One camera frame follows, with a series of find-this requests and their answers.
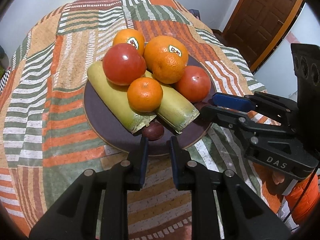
door frame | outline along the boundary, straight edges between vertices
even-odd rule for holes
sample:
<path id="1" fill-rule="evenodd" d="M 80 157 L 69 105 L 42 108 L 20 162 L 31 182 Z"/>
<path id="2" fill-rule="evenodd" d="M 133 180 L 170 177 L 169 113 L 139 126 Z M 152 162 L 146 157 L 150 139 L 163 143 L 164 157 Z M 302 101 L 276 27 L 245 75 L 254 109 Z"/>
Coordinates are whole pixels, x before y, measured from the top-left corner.
<path id="1" fill-rule="evenodd" d="M 231 24 L 233 22 L 233 20 L 235 19 L 242 3 L 244 2 L 244 0 L 239 0 L 226 27 L 224 28 L 223 32 L 222 32 L 222 37 L 225 37 L 225 35 L 227 34 L 227 31 L 230 29 Z M 254 72 L 259 65 L 261 64 L 261 62 L 269 55 L 269 53 L 273 50 L 273 48 L 276 46 L 276 44 L 279 42 L 279 40 L 281 39 L 281 37 L 285 34 L 285 32 L 287 31 L 288 27 L 290 26 L 290 24 L 292 23 L 295 15 L 297 14 L 297 12 L 299 11 L 299 8 L 302 4 L 303 0 L 297 0 L 296 3 L 294 4 L 289 16 L 287 17 L 286 21 L 284 22 L 284 24 L 282 25 L 282 27 L 280 28 L 280 30 L 278 31 L 278 33 L 276 34 L 276 36 L 273 38 L 273 40 L 270 42 L 270 44 L 267 46 L 267 48 L 262 52 L 262 54 L 258 57 L 258 59 L 251 65 L 250 70 L 251 72 Z"/>

sugarcane piece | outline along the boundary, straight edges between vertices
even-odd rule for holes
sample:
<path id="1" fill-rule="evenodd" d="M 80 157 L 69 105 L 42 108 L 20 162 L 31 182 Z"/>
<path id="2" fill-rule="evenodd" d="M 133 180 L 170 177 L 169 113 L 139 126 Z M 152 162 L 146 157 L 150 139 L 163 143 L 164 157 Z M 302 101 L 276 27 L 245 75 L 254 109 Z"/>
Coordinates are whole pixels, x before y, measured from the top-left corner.
<path id="1" fill-rule="evenodd" d="M 127 86 L 118 86 L 107 80 L 102 62 L 94 62 L 88 68 L 88 80 L 101 100 L 115 115 L 119 122 L 131 133 L 135 133 L 156 117 L 155 113 L 134 111 L 127 99 Z"/>
<path id="2" fill-rule="evenodd" d="M 155 79 L 149 71 L 146 71 L 145 76 Z M 200 113 L 192 103 L 170 85 L 160 84 L 163 98 L 155 113 L 180 134 L 182 129 L 187 127 Z"/>

orange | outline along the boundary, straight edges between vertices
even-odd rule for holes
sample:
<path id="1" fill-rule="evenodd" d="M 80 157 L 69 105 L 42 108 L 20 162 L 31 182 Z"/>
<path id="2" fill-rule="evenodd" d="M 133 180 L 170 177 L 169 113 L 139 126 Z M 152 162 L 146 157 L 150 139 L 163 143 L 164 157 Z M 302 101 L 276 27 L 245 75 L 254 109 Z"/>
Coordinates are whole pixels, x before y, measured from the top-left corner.
<path id="1" fill-rule="evenodd" d="M 138 78 L 127 91 L 129 105 L 138 112 L 152 112 L 161 104 L 163 91 L 157 80 L 148 77 Z"/>
<path id="2" fill-rule="evenodd" d="M 142 56 L 144 52 L 144 36 L 141 32 L 134 29 L 124 29 L 117 32 L 113 39 L 112 46 L 119 43 L 128 43 L 134 46 Z"/>
<path id="3" fill-rule="evenodd" d="M 143 53 L 143 57 L 147 63 L 147 68 L 153 71 L 153 64 L 156 56 L 161 52 L 172 52 L 179 55 L 183 64 L 186 66 L 188 63 L 187 48 L 177 39 L 171 36 L 157 36 L 149 41 Z"/>
<path id="4" fill-rule="evenodd" d="M 153 63 L 153 76 L 162 83 L 178 82 L 184 73 L 184 61 L 176 53 L 160 53 Z"/>

dole sticker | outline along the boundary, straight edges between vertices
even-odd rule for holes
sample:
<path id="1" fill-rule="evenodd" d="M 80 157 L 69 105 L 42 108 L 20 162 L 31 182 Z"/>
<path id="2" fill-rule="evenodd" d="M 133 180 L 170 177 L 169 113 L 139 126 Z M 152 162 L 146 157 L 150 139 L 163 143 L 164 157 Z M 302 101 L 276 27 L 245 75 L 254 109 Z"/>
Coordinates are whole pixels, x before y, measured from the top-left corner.
<path id="1" fill-rule="evenodd" d="M 139 44 L 138 44 L 137 40 L 136 40 L 134 37 L 128 39 L 127 43 L 128 43 L 128 44 L 131 44 L 131 45 L 134 46 L 136 49 L 139 48 Z"/>
<path id="2" fill-rule="evenodd" d="M 173 53 L 176 53 L 181 57 L 181 51 L 178 48 L 176 48 L 176 47 L 174 47 L 172 45 L 169 45 L 169 51 L 173 52 Z"/>

orange cloth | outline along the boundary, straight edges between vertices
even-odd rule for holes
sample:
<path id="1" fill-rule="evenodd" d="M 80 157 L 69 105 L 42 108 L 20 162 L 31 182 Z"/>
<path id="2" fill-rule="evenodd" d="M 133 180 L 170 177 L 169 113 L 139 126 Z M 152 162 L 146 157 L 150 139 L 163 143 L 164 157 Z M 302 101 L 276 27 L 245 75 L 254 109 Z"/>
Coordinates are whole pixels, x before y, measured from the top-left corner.
<path id="1" fill-rule="evenodd" d="M 288 201 L 288 206 L 290 210 L 294 207 L 297 200 L 301 196 L 303 190 L 307 186 L 309 178 L 310 177 L 306 178 L 301 182 L 298 182 L 297 185 L 291 191 L 291 193 L 285 197 L 285 199 Z M 314 176 L 309 188 L 305 192 L 305 195 L 302 197 L 301 201 L 292 212 L 292 219 L 297 225 L 300 225 L 311 213 L 313 207 L 317 204 L 319 197 L 320 194 L 318 188 L 318 177 Z"/>

